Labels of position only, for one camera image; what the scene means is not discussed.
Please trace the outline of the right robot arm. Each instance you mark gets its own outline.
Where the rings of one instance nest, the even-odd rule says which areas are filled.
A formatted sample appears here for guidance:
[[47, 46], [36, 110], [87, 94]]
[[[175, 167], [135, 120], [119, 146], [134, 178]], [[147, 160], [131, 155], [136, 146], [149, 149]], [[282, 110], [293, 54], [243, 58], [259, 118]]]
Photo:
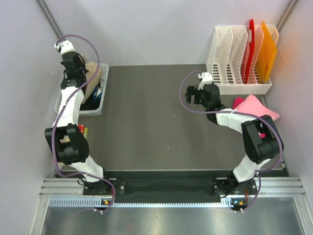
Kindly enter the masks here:
[[193, 100], [194, 104], [201, 105], [212, 123], [242, 134], [246, 154], [227, 177], [225, 186], [221, 188], [216, 186], [217, 192], [222, 192], [223, 197], [229, 193], [241, 193], [252, 181], [254, 174], [284, 150], [274, 120], [269, 114], [242, 115], [224, 106], [217, 85], [213, 83], [204, 85], [202, 89], [197, 85], [189, 85], [186, 88], [185, 98], [187, 103]]

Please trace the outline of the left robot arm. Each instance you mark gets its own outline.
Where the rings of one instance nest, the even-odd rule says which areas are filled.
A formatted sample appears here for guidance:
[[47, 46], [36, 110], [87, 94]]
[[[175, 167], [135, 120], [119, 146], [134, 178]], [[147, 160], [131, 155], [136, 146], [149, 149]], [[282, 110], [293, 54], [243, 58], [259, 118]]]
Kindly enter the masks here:
[[78, 126], [80, 106], [88, 72], [83, 58], [74, 50], [62, 53], [61, 64], [65, 67], [61, 83], [61, 103], [58, 116], [51, 128], [45, 130], [45, 138], [56, 162], [69, 165], [84, 175], [77, 180], [84, 186], [84, 195], [104, 195], [110, 192], [111, 183], [106, 173], [89, 154], [89, 144]]

